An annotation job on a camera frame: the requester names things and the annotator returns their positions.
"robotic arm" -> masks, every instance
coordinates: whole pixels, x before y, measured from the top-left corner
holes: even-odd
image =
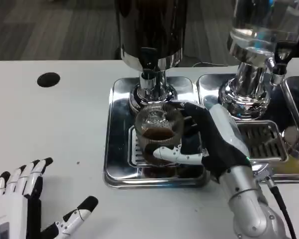
[[[98,204],[89,196],[76,209],[41,232],[42,175],[52,158],[36,160],[0,176],[0,239],[65,239],[90,216]]]
[[[208,154],[182,155],[179,145],[174,149],[157,148],[153,155],[175,163],[203,164],[225,191],[239,239],[287,239],[284,222],[268,206],[254,178],[248,149],[227,110],[221,105],[207,110],[195,103],[174,101],[173,104],[195,121]],[[265,176],[271,191],[281,198],[270,175]],[[278,202],[282,210],[286,209],[282,198]],[[291,234],[295,239],[293,228]]]

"black circle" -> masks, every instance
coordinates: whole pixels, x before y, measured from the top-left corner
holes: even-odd
[[[39,86],[47,88],[58,84],[60,81],[60,76],[55,72],[47,72],[39,76],[37,83]]]

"floor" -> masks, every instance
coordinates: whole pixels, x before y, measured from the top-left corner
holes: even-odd
[[[114,59],[119,44],[113,1],[0,0],[0,60]],[[237,64],[226,46],[232,1],[188,2],[182,65]]]

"white table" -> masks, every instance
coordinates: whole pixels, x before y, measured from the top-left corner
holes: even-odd
[[[237,67],[178,68],[169,75],[196,81]],[[59,84],[39,87],[37,77],[57,72]],[[52,157],[42,193],[42,228],[88,195],[99,205],[74,239],[235,239],[233,215],[215,183],[198,189],[116,190],[103,182],[109,92],[138,73],[122,61],[0,62],[0,174]],[[299,75],[299,59],[289,75]],[[270,205],[280,213],[266,187]],[[299,238],[299,184],[281,192]]]

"brown liquid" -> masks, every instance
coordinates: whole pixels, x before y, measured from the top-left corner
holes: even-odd
[[[174,136],[174,132],[168,128],[148,128],[143,136],[151,140],[166,140]]]
[[[184,45],[187,0],[115,0],[121,48],[142,59],[143,47],[165,58]]]

